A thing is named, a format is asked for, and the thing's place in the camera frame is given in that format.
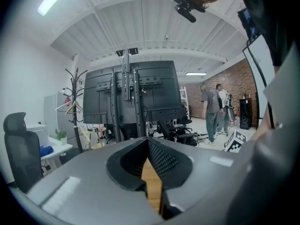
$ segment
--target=potted plant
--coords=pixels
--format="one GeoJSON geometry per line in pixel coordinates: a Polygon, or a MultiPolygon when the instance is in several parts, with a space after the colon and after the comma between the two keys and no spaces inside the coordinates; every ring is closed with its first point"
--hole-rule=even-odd
{"type": "Polygon", "coordinates": [[[61,145],[64,145],[64,144],[67,143],[68,139],[67,139],[67,132],[66,131],[57,131],[57,129],[56,129],[55,133],[57,135],[57,139],[60,140],[61,145]]]}

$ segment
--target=black perforated gripper pad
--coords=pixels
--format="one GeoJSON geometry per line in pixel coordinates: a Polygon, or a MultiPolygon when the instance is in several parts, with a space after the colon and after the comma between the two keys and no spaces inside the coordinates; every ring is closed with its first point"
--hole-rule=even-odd
{"type": "Polygon", "coordinates": [[[185,154],[152,138],[144,138],[112,154],[106,163],[107,172],[124,189],[146,191],[141,176],[147,158],[162,180],[164,190],[180,187],[193,169],[192,161],[185,154]]]}

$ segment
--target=person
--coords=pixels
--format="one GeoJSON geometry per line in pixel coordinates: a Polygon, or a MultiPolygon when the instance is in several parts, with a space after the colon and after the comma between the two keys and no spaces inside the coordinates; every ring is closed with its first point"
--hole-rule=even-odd
{"type": "Polygon", "coordinates": [[[223,115],[219,115],[219,124],[217,126],[216,134],[228,134],[228,125],[229,125],[229,94],[228,92],[223,88],[221,84],[216,85],[216,89],[219,92],[219,96],[222,100],[222,106],[223,106],[223,115]]]}
{"type": "MultiPolygon", "coordinates": [[[[194,3],[199,8],[204,8],[206,4],[217,0],[187,0],[194,3]]],[[[243,0],[245,6],[264,37],[273,61],[275,75],[281,64],[285,60],[293,42],[296,40],[298,32],[297,23],[294,22],[291,12],[287,12],[285,6],[278,6],[278,0],[243,0]]],[[[297,8],[298,0],[288,0],[290,8],[297,8]]],[[[268,108],[265,111],[263,120],[252,136],[251,140],[259,139],[263,134],[278,126],[278,122],[272,115],[273,123],[268,108]]]]}
{"type": "Polygon", "coordinates": [[[204,143],[207,145],[215,145],[216,129],[218,124],[218,115],[223,113],[222,100],[219,93],[202,83],[200,85],[202,92],[201,100],[203,103],[202,119],[206,120],[206,130],[208,140],[204,143]]]}

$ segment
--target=green plant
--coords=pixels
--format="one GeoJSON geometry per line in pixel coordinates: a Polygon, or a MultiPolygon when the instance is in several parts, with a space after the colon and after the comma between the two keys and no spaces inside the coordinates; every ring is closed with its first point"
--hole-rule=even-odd
{"type": "Polygon", "coordinates": [[[55,130],[55,133],[57,135],[57,139],[61,140],[62,138],[67,136],[67,132],[66,131],[57,131],[57,129],[55,130]]]}

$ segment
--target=chair headrest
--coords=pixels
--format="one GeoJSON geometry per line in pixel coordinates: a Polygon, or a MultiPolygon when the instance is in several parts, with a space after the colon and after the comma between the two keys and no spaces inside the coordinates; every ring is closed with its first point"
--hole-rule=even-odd
{"type": "Polygon", "coordinates": [[[5,133],[10,132],[25,132],[26,125],[24,122],[25,112],[16,112],[8,115],[3,122],[3,129],[5,133]]]}

